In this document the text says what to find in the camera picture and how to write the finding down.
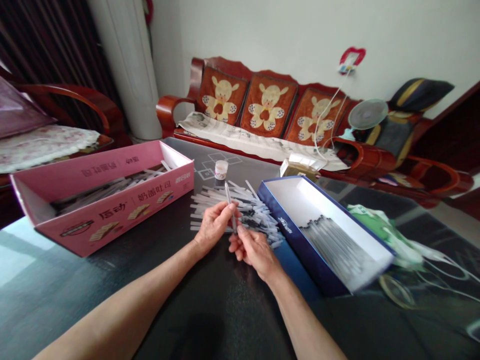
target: curtain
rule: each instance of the curtain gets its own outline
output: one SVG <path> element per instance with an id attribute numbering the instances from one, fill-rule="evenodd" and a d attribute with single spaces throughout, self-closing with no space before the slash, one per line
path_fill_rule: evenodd
<path id="1" fill-rule="evenodd" d="M 95 89 L 125 114 L 85 0 L 0 1 L 0 60 L 21 83 Z M 102 132 L 88 106 L 52 97 L 79 128 Z"/>

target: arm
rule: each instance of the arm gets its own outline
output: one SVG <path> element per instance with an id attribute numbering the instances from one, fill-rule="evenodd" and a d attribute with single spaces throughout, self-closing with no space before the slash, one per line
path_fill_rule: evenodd
<path id="1" fill-rule="evenodd" d="M 417 156 L 407 156 L 407 162 L 413 165 L 410 171 L 403 172 L 402 166 L 399 168 L 401 173 L 404 173 L 425 185 L 425 189 L 432 195 L 439 198 L 448 198 L 453 195 L 458 195 L 467 192 L 474 185 L 473 178 L 466 172 L 457 171 L 452 167 L 430 159 L 425 159 Z M 448 176 L 448 183 L 443 184 L 443 181 L 438 181 L 437 176 L 430 176 L 428 180 L 424 179 L 425 175 L 431 168 L 437 168 L 436 173 L 444 172 Z"/>
<path id="2" fill-rule="evenodd" d="M 238 237 L 232 235 L 230 242 L 229 251 L 235 253 L 238 261 L 252 265 L 273 292 L 296 357 L 299 360 L 346 359 L 282 269 L 265 236 L 239 225 Z"/>
<path id="3" fill-rule="evenodd" d="M 68 84 L 19 85 L 15 87 L 29 94 L 49 115 L 64 121 L 67 125 L 77 127 L 69 115 L 61 109 L 49 94 L 64 95 L 77 99 L 91 107 L 100 117 L 103 134 L 111 136 L 119 147 L 132 145 L 124 127 L 124 117 L 118 106 L 94 89 Z"/>
<path id="4" fill-rule="evenodd" d="M 350 169 L 346 170 L 346 175 L 350 178 L 378 179 L 397 167 L 397 159 L 390 152 L 379 147 L 346 140 L 338 136 L 334 137 L 333 142 L 341 143 L 345 150 L 356 151 L 358 154 Z M 342 150 L 338 152 L 338 156 L 342 159 Z"/>
<path id="5" fill-rule="evenodd" d="M 178 97 L 173 95 L 163 96 L 158 100 L 156 105 L 156 117 L 161 125 L 163 138 L 168 138 L 174 135 L 175 120 L 174 110 L 180 103 L 195 104 L 195 100 L 188 97 Z"/>
<path id="6" fill-rule="evenodd" d="M 226 201 L 205 210 L 195 239 L 98 305 L 35 360 L 131 359 L 165 300 L 218 242 L 234 213 L 240 216 Z"/>

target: wrist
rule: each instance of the wrist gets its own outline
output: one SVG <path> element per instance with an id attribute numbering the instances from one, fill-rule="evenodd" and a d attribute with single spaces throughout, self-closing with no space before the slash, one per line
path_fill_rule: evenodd
<path id="1" fill-rule="evenodd" d="M 192 256 L 199 261 L 207 255 L 208 250 L 202 246 L 202 241 L 195 236 L 192 241 L 190 241 Z"/>
<path id="2" fill-rule="evenodd" d="M 286 278 L 288 278 L 287 273 L 281 266 L 279 266 L 270 271 L 270 273 L 265 277 L 265 282 L 273 292 L 274 288 L 278 287 L 278 285 L 285 281 Z"/>

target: white cloth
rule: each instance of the white cloth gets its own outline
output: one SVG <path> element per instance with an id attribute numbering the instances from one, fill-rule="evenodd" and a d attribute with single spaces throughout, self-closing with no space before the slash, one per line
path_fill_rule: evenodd
<path id="1" fill-rule="evenodd" d="M 323 156 L 319 156 L 314 146 L 301 145 L 276 137 L 258 136 L 240 127 L 212 119 L 201 112 L 194 111 L 190 113 L 178 125 L 200 138 L 225 145 L 231 149 L 243 151 L 247 154 L 256 155 L 263 159 L 282 162 L 290 154 L 297 153 L 315 159 L 324 158 L 327 164 L 323 169 L 327 171 L 334 172 L 350 168 L 339 159 L 333 150 L 327 150 L 322 153 Z"/>
<path id="2" fill-rule="evenodd" d="M 47 125 L 0 140 L 0 174 L 31 168 L 75 154 L 97 142 L 94 130 Z"/>

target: electric fan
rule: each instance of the electric fan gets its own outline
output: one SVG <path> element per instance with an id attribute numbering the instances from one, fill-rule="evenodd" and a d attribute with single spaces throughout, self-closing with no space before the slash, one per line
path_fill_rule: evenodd
<path id="1" fill-rule="evenodd" d="M 383 100 L 365 100 L 357 104 L 348 115 L 350 128 L 346 128 L 340 138 L 355 141 L 355 130 L 371 129 L 382 122 L 388 115 L 389 107 Z"/>

